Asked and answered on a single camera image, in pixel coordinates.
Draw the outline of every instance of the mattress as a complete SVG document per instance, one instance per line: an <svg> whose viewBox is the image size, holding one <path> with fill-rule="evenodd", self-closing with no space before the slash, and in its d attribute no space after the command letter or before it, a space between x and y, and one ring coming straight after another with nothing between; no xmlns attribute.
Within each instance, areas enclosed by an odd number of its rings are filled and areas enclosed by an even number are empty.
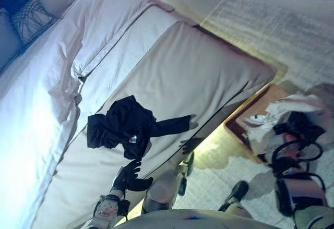
<svg viewBox="0 0 334 229"><path fill-rule="evenodd" d="M110 65L102 65L108 75ZM195 115L198 127L177 135L152 138L152 148L142 160L139 177L149 176L180 149L227 103L247 98L269 82L275 69L236 53L225 42L184 22L167 29L111 93L98 113L129 95L153 112L157 121ZM107 194L118 169L129 160L119 145L114 149L87 147L85 128L70 143L56 168L33 228L67 228L91 214L101 194Z"/></svg>

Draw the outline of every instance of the black glove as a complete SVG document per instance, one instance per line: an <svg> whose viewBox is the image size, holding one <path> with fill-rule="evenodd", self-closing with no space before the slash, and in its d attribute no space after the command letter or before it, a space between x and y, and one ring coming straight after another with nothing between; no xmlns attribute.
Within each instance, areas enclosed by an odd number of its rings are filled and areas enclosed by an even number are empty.
<svg viewBox="0 0 334 229"><path fill-rule="evenodd" d="M135 159L125 166L120 174L115 179L112 189L122 190L125 194L125 190L131 191L144 191L150 187L153 182L153 178L142 179L137 178L140 171L141 159Z"/></svg>

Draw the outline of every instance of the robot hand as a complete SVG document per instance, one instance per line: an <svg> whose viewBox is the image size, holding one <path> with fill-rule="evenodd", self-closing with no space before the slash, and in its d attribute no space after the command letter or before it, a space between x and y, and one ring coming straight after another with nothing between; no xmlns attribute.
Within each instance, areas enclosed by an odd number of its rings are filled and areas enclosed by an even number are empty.
<svg viewBox="0 0 334 229"><path fill-rule="evenodd" d="M130 191L144 191L149 188L153 182L153 178L137 178L137 173L140 171L139 166L141 166L140 159L136 159L131 161L127 166L122 167L114 180L112 190L118 189L125 194L126 189Z"/></svg>
<svg viewBox="0 0 334 229"><path fill-rule="evenodd" d="M119 170L108 195L102 195L95 206L93 219L88 228L110 229L117 222L117 216L127 216L130 202L125 200L126 189L144 191L153 182L153 178L141 179L138 177L141 162L139 159L131 161Z"/></svg>

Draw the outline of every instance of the cable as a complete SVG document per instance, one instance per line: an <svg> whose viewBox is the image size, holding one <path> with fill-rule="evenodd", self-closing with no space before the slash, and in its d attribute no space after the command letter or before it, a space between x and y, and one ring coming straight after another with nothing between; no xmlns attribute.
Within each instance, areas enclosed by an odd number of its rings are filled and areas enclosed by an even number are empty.
<svg viewBox="0 0 334 229"><path fill-rule="evenodd" d="M274 163L276 161L277 154L282 149L284 149L285 147L288 147L291 144L295 144L295 143L302 144L302 143L305 143L305 142L306 142L305 140L296 139L296 140L292 140L292 141L289 141L289 142L286 142L286 143L282 144L281 146L279 146L278 148L276 148L274 150L274 152L272 154L272 157L271 157L271 162ZM309 143L309 145L311 145L311 144L314 144L318 148L319 153L315 157L310 158L310 159L298 159L298 162L311 162L311 161L315 161L315 160L319 159L322 156L322 154L324 152L322 147L316 142Z"/></svg>

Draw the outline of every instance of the white bedsheet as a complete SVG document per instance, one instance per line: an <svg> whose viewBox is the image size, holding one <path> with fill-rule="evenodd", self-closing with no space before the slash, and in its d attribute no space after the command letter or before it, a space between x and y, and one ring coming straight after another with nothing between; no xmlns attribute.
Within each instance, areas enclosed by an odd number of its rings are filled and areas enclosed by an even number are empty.
<svg viewBox="0 0 334 229"><path fill-rule="evenodd" d="M2 228L30 227L75 122L78 76L151 5L170 10L159 0L78 0L1 75Z"/></svg>

